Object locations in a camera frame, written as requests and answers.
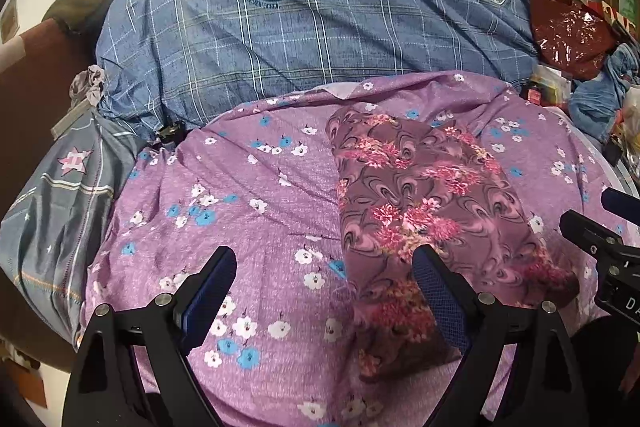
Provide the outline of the purple pink floral garment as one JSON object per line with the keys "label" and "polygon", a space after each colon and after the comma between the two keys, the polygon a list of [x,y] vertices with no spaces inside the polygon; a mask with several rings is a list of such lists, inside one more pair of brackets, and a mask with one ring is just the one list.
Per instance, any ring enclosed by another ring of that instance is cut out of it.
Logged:
{"label": "purple pink floral garment", "polygon": [[442,337],[412,275],[413,253],[434,249],[476,291],[509,306],[559,306],[577,277],[535,235],[496,158],[460,124],[345,107],[326,125],[336,162],[342,247],[360,377],[384,381],[445,364]]}

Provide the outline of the white plastic bag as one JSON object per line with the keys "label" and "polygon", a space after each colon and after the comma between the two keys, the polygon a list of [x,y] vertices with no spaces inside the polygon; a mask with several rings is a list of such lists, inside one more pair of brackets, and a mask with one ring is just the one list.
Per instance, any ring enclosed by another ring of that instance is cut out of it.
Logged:
{"label": "white plastic bag", "polygon": [[640,134],[640,89],[630,87],[620,110],[620,131],[624,139],[634,147],[639,146]]}

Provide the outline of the blue denim garment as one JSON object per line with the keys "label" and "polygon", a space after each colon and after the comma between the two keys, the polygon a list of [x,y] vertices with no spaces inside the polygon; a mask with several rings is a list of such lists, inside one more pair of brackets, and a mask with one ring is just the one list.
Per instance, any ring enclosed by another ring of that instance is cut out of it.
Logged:
{"label": "blue denim garment", "polygon": [[638,84],[639,54],[632,46],[622,43],[605,60],[596,77],[582,81],[575,88],[568,102],[570,119],[581,132],[605,145],[627,92]]}

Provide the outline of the purple floral bed sheet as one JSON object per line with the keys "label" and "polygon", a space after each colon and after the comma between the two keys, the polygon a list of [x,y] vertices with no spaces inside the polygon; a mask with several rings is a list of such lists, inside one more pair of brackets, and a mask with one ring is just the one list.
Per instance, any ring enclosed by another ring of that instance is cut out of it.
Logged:
{"label": "purple floral bed sheet", "polygon": [[326,125],[338,110],[465,127],[496,158],[535,235],[577,277],[569,329],[598,316],[593,261],[562,239],[576,209],[629,243],[639,231],[606,211],[617,178],[562,114],[472,72],[337,83],[243,104],[172,152],[146,150],[90,265],[84,309],[141,307],[176,291],[219,246],[235,253],[229,294],[189,362],[229,426],[419,426],[453,360],[366,383],[360,377]]}

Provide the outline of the small dark red bottle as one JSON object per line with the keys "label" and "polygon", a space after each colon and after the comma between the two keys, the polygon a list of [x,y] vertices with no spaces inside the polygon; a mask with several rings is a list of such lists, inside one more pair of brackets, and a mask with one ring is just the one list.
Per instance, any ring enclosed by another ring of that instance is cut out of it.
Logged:
{"label": "small dark red bottle", "polygon": [[523,98],[530,103],[538,106],[544,105],[544,91],[535,81],[529,80],[523,88]]}

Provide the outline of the small black clip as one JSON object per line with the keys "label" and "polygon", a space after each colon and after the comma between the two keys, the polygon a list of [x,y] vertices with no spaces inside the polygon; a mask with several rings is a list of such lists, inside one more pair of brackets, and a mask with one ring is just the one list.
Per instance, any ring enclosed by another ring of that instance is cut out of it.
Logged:
{"label": "small black clip", "polygon": [[183,121],[172,122],[171,124],[166,124],[165,127],[160,128],[156,132],[156,139],[160,144],[168,145],[180,144],[184,139],[186,139],[186,134],[188,130],[186,130],[186,126]]}

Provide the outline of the dark red plastic bag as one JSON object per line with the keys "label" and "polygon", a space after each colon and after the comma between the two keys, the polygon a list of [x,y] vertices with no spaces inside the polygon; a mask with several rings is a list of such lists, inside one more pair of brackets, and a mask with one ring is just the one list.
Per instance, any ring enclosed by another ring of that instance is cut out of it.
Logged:
{"label": "dark red plastic bag", "polygon": [[611,25],[576,0],[529,0],[529,21],[541,62],[574,79],[597,77],[617,46]]}

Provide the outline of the small grey crumpled cloth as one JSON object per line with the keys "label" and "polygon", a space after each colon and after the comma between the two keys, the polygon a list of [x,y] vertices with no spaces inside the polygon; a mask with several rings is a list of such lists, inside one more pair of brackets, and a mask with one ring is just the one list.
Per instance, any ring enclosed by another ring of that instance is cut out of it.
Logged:
{"label": "small grey crumpled cloth", "polygon": [[103,98],[106,76],[98,65],[90,65],[75,76],[70,84],[70,107],[87,101],[92,107],[99,105]]}

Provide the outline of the brown wooden headboard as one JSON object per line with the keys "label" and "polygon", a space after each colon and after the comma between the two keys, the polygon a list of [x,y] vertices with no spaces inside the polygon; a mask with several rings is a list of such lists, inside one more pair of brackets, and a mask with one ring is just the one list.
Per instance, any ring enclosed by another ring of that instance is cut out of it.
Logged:
{"label": "brown wooden headboard", "polygon": [[[42,161],[90,109],[70,107],[70,84],[93,59],[81,39],[55,20],[37,24],[1,47],[1,221]],[[73,343],[44,323],[1,268],[1,338],[38,362],[72,368]]]}

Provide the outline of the blue plaid duvet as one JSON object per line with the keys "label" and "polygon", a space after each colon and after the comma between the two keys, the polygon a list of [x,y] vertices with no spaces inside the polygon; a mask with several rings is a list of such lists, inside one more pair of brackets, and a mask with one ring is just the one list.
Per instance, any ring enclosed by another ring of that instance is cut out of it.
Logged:
{"label": "blue plaid duvet", "polygon": [[99,108],[153,139],[322,84],[466,70],[523,83],[528,0],[114,0],[96,44]]}

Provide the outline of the olive green cloth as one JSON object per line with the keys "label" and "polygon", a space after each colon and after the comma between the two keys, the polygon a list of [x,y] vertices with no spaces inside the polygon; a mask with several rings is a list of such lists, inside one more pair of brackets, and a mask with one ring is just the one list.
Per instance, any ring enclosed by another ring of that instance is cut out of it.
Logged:
{"label": "olive green cloth", "polygon": [[89,35],[102,28],[108,8],[114,0],[55,0],[42,20],[55,20],[64,31]]}

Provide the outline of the small wall plate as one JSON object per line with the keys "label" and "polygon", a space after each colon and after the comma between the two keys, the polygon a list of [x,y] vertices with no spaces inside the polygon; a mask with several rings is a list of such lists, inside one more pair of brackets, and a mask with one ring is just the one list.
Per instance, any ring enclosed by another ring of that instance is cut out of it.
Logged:
{"label": "small wall plate", "polygon": [[0,13],[1,42],[8,42],[19,29],[16,0],[6,0]]}

